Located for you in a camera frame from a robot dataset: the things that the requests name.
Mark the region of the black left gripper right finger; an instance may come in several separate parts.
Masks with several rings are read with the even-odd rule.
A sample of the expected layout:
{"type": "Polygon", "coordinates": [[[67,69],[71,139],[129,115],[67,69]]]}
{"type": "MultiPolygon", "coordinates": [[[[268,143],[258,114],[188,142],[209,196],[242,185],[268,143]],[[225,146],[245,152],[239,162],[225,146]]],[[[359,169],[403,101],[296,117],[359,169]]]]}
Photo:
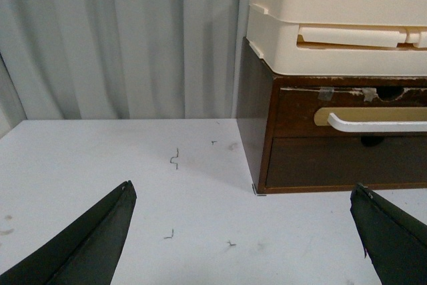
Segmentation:
{"type": "Polygon", "coordinates": [[[426,283],[426,224],[362,184],[350,212],[382,284],[426,283]]]}

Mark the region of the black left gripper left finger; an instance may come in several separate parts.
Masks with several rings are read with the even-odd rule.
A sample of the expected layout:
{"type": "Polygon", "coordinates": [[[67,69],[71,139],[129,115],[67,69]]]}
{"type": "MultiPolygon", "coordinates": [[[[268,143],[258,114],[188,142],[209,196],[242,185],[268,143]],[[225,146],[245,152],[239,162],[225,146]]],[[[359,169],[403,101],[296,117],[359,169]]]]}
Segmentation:
{"type": "Polygon", "coordinates": [[[113,189],[54,238],[1,275],[2,284],[111,284],[137,195],[113,189]]]}

